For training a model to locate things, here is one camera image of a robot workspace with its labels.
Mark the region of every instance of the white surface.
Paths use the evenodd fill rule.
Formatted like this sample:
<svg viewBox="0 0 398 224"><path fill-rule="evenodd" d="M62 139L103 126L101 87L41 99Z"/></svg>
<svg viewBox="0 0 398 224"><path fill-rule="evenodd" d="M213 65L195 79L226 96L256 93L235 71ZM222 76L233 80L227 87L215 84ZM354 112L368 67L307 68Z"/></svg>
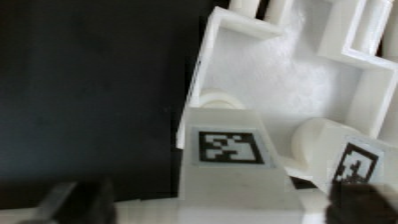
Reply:
<svg viewBox="0 0 398 224"><path fill-rule="evenodd" d="M229 10L240 15L254 18L258 13L259 0L231 0Z"/></svg>
<svg viewBox="0 0 398 224"><path fill-rule="evenodd" d="M187 121L178 224L299 224L304 208L256 113L247 110L192 109ZM267 163L240 163L240 166L222 162L213 163L219 166L197 164L197 142L192 137L197 127L236 132L254 129L261 133L274 167Z"/></svg>

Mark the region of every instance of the white cylinder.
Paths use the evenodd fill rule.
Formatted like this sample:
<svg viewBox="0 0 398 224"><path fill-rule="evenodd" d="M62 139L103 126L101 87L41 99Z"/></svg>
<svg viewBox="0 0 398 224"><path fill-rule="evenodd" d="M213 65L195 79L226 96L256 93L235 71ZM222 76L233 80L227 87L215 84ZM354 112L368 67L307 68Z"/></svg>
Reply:
<svg viewBox="0 0 398 224"><path fill-rule="evenodd" d="M382 42L384 58L398 62L398 7L393 7Z"/></svg>
<svg viewBox="0 0 398 224"><path fill-rule="evenodd" d="M256 17L258 6L259 0L231 0L229 2L229 10L251 18Z"/></svg>
<svg viewBox="0 0 398 224"><path fill-rule="evenodd" d="M391 9L393 0L368 0L352 47L370 55L377 53Z"/></svg>

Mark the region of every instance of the dark wall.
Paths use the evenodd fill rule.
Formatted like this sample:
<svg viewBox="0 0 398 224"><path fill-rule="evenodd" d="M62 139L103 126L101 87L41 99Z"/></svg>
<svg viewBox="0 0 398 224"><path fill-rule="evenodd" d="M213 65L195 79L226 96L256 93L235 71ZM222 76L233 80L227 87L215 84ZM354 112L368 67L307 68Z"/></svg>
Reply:
<svg viewBox="0 0 398 224"><path fill-rule="evenodd" d="M171 197L174 132L211 0L0 0L0 208L108 177Z"/></svg>

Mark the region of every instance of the translucent white piece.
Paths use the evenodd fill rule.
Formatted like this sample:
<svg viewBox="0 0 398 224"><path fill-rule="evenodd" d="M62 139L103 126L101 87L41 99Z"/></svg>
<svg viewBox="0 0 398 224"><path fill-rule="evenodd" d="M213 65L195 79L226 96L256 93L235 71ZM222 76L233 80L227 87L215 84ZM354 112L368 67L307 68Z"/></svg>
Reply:
<svg viewBox="0 0 398 224"><path fill-rule="evenodd" d="M258 113L251 110L190 109L187 118L178 224L302 223L300 199ZM258 133L254 138L249 138L251 133ZM222 149L219 158L206 156L217 140L229 152L236 152L231 155L240 155L238 144L245 145L243 150L265 150L267 153L256 153L263 162L251 162L254 159L247 154L233 157Z"/></svg>
<svg viewBox="0 0 398 224"><path fill-rule="evenodd" d="M254 18L258 13L259 0L231 0L229 10L240 15Z"/></svg>

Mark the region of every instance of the white plastic structure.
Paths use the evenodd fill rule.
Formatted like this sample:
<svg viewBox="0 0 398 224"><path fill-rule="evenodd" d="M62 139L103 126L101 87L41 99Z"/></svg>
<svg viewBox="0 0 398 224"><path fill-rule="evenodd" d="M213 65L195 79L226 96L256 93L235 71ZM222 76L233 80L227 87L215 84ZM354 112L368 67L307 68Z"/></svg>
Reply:
<svg viewBox="0 0 398 224"><path fill-rule="evenodd" d="M291 7L291 4L293 1L270 1L265 21L215 8L210 16L197 59L187 108L199 106L203 89L219 88L227 94L240 98L245 108L259 111L267 120L283 120L283 114L286 114L286 122L290 120L306 121L311 117L332 115L330 118L338 119L345 125L354 127L364 135L377 138L396 88L398 64L375 56L375 46L380 42L380 34L389 18L391 1L336 0L330 1L330 3L322 3L314 0L297 0L295 7ZM304 8L307 5L320 6L311 10L320 10L322 13L318 17L313 17L316 21L307 21L309 19L306 18L304 22L314 23L322 21L323 17L327 18L327 20L323 20L325 30L314 32L316 34L323 32L320 42L318 44L314 43L318 55L307 52L307 50L304 51L300 46L306 46L306 41L302 41L304 45L299 45L300 36L297 36L297 32L304 31L293 30L293 26L306 26L306 24L299 22L300 16L306 15L306 13L313 13L313 11ZM375 12L368 9L373 7L371 5L377 5L380 8ZM243 37L240 38L242 43L236 42L240 41L238 38L235 38L233 42L233 33L227 32L227 30L258 39L247 39L245 45L242 44ZM302 38L306 37L316 40L314 33L311 34L313 36L302 36ZM291 50L286 49L288 47L297 51L297 57L291 55L293 53L290 53ZM330 82L330 77L339 79L336 85ZM290 79L297 80L297 88L300 87L302 89L286 86L291 85L288 83ZM320 85L322 79L325 79L323 90L314 86ZM313 94L300 93L300 91L306 92L306 88L311 90ZM274 96L272 100L270 97L267 97L272 95L270 90L274 92L283 91L281 97L277 98L277 96ZM336 109L327 112L327 108L334 106L329 106L327 103L336 103L336 99L332 98L339 98L338 100L343 104L336 105ZM288 106L283 102L290 102L291 100L291 110L286 111L284 108L288 108ZM304 108L304 111L314 111L311 112L313 116L311 113L302 113L297 110L299 108ZM283 134L286 142L286 136L291 137L293 129L288 130L290 134L284 134L283 130L279 131L275 128L277 124L270 122L270 135L277 138L275 136ZM178 146L181 148L183 139L183 128L179 128ZM283 142L283 140L275 139L274 142L277 148L281 148L279 145L283 145L283 143L279 142Z"/></svg>
<svg viewBox="0 0 398 224"><path fill-rule="evenodd" d="M304 207L258 114L190 109L178 224L299 224Z"/></svg>

